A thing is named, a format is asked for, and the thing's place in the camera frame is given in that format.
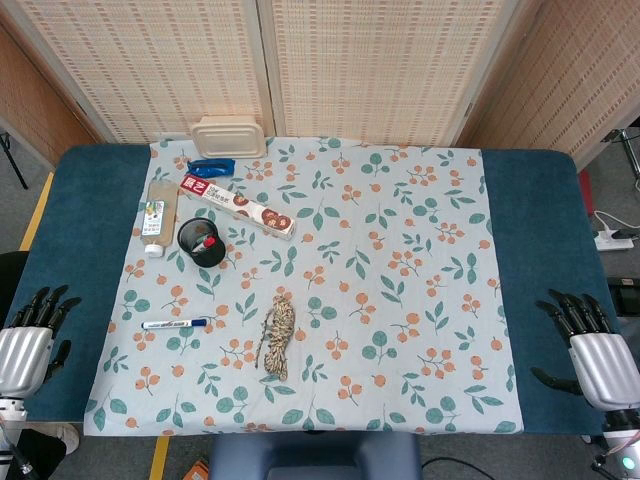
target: black cup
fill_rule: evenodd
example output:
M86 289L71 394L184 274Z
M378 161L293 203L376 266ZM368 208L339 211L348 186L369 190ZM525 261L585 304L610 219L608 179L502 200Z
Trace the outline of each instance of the black cup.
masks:
M207 237L214 237L215 243L206 249L194 251ZM200 267L209 268L219 264L226 254L224 242L218 236L215 223L206 218L192 218L178 230L178 245L187 252Z

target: power strip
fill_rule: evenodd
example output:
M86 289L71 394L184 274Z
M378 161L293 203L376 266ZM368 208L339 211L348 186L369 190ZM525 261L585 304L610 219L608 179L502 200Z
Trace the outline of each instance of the power strip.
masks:
M633 248L633 240L630 238L611 238L607 231L598 232L598 236L594 238L596 248L599 252L610 252L613 250L630 250Z

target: woven panel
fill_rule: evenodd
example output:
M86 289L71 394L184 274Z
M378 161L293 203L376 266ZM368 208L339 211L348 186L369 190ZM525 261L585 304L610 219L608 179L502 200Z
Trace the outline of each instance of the woven panel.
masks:
M554 0L471 145L580 157L638 105L640 3Z
M448 143L504 4L274 0L280 133Z
M118 141L186 132L204 114L262 123L242 0L19 3Z
M94 143L82 123L2 26L0 65L0 131L6 127L17 132L54 166L72 146Z

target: bottle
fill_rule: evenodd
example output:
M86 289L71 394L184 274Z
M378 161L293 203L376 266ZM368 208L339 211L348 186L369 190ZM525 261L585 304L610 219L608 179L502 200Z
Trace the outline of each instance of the bottle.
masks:
M140 234L144 252L149 257L162 257L164 247L171 245L177 203L178 185L169 180L149 183Z

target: food box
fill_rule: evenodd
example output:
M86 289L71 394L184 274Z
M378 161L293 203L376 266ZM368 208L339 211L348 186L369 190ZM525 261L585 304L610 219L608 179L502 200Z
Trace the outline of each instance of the food box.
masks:
M180 187L201 199L213 203L217 210L230 213L235 218L258 225L266 232L286 240L295 231L294 220L241 195L220 188L211 182L193 175L185 175Z

